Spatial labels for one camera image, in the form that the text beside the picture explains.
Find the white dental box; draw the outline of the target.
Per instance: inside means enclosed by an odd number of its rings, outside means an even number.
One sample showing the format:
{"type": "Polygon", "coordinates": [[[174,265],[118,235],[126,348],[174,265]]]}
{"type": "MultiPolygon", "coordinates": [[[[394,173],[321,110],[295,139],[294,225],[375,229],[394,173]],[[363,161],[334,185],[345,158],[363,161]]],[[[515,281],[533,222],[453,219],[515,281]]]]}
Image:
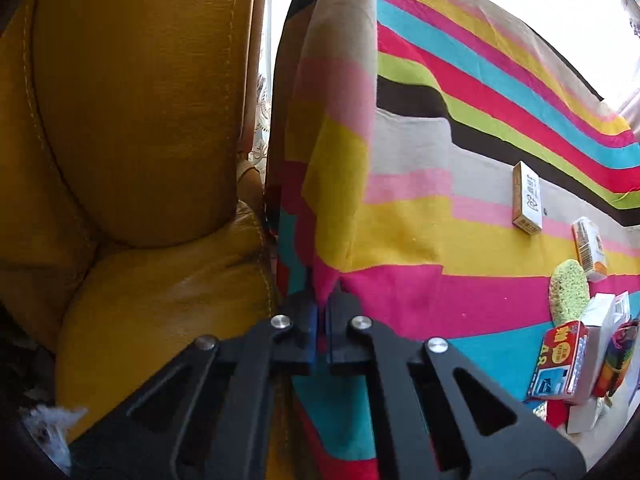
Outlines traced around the white dental box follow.
{"type": "Polygon", "coordinates": [[[512,223],[529,235],[542,231],[540,180],[525,162],[512,170],[512,223]]]}

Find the orange white small box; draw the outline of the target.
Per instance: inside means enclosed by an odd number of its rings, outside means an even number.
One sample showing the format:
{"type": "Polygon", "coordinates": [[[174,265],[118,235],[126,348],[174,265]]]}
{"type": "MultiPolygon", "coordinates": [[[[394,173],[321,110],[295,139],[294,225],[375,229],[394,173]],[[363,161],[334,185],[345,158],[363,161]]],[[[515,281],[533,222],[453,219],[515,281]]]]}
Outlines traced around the orange white small box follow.
{"type": "Polygon", "coordinates": [[[608,277],[608,260],[604,253],[599,228],[587,217],[572,223],[578,262],[588,282],[597,283],[608,277]]]}

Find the red medicine box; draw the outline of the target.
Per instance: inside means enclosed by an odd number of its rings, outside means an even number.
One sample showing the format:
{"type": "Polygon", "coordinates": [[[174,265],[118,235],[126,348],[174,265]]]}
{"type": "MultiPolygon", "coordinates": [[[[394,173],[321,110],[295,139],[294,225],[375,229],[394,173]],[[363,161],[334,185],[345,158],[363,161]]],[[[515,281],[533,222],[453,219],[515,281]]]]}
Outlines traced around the red medicine box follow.
{"type": "Polygon", "coordinates": [[[570,321],[544,334],[527,397],[573,403],[582,374],[588,342],[583,322],[570,321]]]}

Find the long white box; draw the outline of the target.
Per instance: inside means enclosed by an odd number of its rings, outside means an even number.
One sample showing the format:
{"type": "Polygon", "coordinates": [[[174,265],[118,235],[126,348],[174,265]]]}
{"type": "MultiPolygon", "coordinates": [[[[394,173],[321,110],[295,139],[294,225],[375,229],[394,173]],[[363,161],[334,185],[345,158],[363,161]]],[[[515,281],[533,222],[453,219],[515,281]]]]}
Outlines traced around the long white box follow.
{"type": "Polygon", "coordinates": [[[628,292],[619,295],[598,292],[587,304],[580,320],[587,327],[588,338],[574,404],[570,407],[566,425],[569,434],[591,430],[600,417],[603,402],[598,401],[593,391],[614,332],[630,319],[628,292]]]}

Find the rainbow striped wallet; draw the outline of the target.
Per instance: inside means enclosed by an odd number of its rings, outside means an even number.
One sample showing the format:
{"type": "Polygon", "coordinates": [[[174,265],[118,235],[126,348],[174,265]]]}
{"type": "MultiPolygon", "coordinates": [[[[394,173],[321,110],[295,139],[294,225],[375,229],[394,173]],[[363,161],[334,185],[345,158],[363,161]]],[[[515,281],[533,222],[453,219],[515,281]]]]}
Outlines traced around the rainbow striped wallet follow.
{"type": "Polygon", "coordinates": [[[592,394],[597,398],[609,398],[620,388],[634,354],[639,333],[639,320],[623,323],[613,334],[606,348],[600,375],[592,394]]]}

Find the green round sponge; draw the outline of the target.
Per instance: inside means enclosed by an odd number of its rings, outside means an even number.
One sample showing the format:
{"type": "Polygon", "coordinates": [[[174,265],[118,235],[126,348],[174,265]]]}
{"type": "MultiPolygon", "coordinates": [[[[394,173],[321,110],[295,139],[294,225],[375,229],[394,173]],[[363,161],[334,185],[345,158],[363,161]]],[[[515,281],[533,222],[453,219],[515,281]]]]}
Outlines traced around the green round sponge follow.
{"type": "Polygon", "coordinates": [[[590,292],[585,272],[577,260],[567,259],[553,270],[548,297],[555,326],[580,320],[589,304],[590,292]]]}

